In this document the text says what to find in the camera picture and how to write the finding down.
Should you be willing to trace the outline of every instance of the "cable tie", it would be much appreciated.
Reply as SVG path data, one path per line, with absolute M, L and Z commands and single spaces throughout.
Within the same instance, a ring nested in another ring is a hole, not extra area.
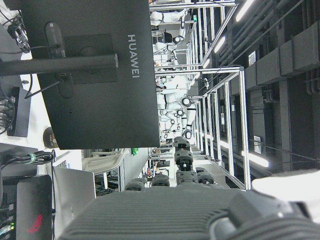
M 32 164 L 37 159 L 37 156 L 34 153 L 28 155 L 30 156 L 30 161 L 26 162 L 25 164 Z

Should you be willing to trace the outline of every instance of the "desk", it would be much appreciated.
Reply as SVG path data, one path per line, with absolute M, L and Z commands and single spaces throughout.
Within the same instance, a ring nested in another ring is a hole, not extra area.
M 0 8 L 3 6 L 3 1 L 0 0 Z M 16 42 L 10 37 L 7 30 L 0 25 L 0 52 L 18 52 Z M 23 54 L 0 54 L 0 58 L 3 61 L 11 60 L 28 60 L 32 59 L 31 53 Z M 33 74 L 33 86 L 32 92 L 35 92 L 40 89 L 38 77 L 36 74 Z M 17 87 L 23 87 L 24 89 L 29 89 L 29 84 L 22 84 L 23 80 L 30 81 L 30 75 L 20 75 L 20 76 L 6 76 L 1 79 L 1 82 L 10 83 Z M 44 99 L 42 94 L 37 94 L 31 98 L 31 107 L 30 107 L 30 117 L 29 117 L 29 128 L 28 128 L 28 137 L 15 137 L 8 136 L 6 133 L 0 135 L 0 143 L 18 145 L 23 147 L 36 148 L 44 151 L 51 151 L 45 147 L 43 142 L 43 133 L 46 128 L 50 127 L 50 121 L 45 107 Z M 66 153 L 68 150 L 56 149 L 57 156 L 60 156 Z M 72 150 L 72 154 L 68 154 L 66 159 L 68 163 L 73 163 L 72 168 L 81 169 L 81 151 Z M 45 166 L 38 167 L 38 173 L 45 173 Z

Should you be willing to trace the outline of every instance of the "laptop lid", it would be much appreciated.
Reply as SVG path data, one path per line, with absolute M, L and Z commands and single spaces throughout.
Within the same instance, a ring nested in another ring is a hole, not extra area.
M 54 232 L 58 238 L 73 221 L 96 198 L 93 172 L 63 167 L 53 167 L 55 189 Z

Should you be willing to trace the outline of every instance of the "red logo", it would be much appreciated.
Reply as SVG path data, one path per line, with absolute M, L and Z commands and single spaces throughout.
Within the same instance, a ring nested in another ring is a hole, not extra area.
M 31 228 L 27 229 L 28 233 L 34 234 L 38 232 L 42 225 L 42 215 L 36 217 Z

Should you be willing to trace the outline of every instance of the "fluorescent light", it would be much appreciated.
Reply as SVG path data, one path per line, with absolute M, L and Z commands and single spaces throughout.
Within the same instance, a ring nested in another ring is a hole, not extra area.
M 210 59 L 207 59 L 203 64 L 203 68 L 205 69 L 206 67 L 208 67 L 209 63 L 210 63 Z
M 229 149 L 229 143 L 225 142 L 225 141 L 220 141 L 220 145 L 226 149 Z
M 246 0 L 245 4 L 241 8 L 241 10 L 238 12 L 237 16 L 235 17 L 235 20 L 237 22 L 240 21 L 240 19 L 245 15 L 247 10 L 250 8 L 251 4 L 254 2 L 254 0 Z
M 260 156 L 248 153 L 248 159 L 256 164 L 259 164 L 262 167 L 265 167 L 265 168 L 269 167 L 269 162 Z
M 218 44 L 216 45 L 216 47 L 215 47 L 215 49 L 214 49 L 214 53 L 215 53 L 215 54 L 219 51 L 219 49 L 221 48 L 222 44 L 225 43 L 225 41 L 226 41 L 226 36 L 223 36 L 223 37 L 219 40 Z

